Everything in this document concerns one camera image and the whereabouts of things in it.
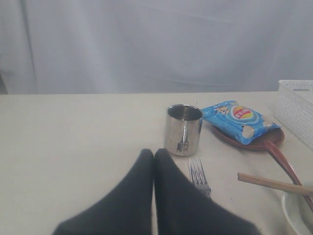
white bowl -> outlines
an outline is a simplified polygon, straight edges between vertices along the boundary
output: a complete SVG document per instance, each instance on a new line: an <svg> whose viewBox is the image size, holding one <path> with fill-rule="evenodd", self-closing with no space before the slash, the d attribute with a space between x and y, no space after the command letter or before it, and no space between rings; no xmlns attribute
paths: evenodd
<svg viewBox="0 0 313 235"><path fill-rule="evenodd" d="M289 235L312 235L308 229L308 221L313 224L313 213L303 197L299 194L285 192L281 200L287 221Z"/></svg>

metal fork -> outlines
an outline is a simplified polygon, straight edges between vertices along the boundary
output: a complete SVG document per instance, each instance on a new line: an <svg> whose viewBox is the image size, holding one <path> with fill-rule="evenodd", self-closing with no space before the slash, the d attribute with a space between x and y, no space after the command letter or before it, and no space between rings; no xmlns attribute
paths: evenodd
<svg viewBox="0 0 313 235"><path fill-rule="evenodd" d="M189 172L193 185L204 195L211 198L211 188L207 184L202 163L199 158L189 159Z"/></svg>

chip bag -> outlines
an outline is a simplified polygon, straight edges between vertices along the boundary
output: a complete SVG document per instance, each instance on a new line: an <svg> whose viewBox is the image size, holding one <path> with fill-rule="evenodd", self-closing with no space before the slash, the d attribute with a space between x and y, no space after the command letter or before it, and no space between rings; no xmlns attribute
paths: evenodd
<svg viewBox="0 0 313 235"><path fill-rule="evenodd" d="M268 130L279 128L274 122L235 100L202 109L203 119L242 144L249 144Z"/></svg>

white curtain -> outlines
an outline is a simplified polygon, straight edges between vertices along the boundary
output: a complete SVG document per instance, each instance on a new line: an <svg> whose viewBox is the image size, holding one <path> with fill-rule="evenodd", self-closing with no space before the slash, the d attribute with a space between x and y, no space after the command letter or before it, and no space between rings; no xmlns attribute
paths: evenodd
<svg viewBox="0 0 313 235"><path fill-rule="evenodd" d="M10 94L275 91L312 42L312 0L0 0Z"/></svg>

tabletop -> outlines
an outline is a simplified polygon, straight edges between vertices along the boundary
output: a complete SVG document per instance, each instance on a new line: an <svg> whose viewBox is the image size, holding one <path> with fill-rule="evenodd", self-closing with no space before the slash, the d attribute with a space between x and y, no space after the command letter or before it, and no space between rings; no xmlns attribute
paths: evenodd
<svg viewBox="0 0 313 235"><path fill-rule="evenodd" d="M51 234L116 186L142 148L163 147L168 106L204 108L230 99L277 121L276 92L0 96L0 234ZM312 151L283 130L281 151L300 179L309 181ZM286 233L282 192L237 181L237 172L243 172L290 182L269 154L232 147L204 122L195 156L215 202L255 223L264 235ZM174 161L187 176L188 158Z"/></svg>

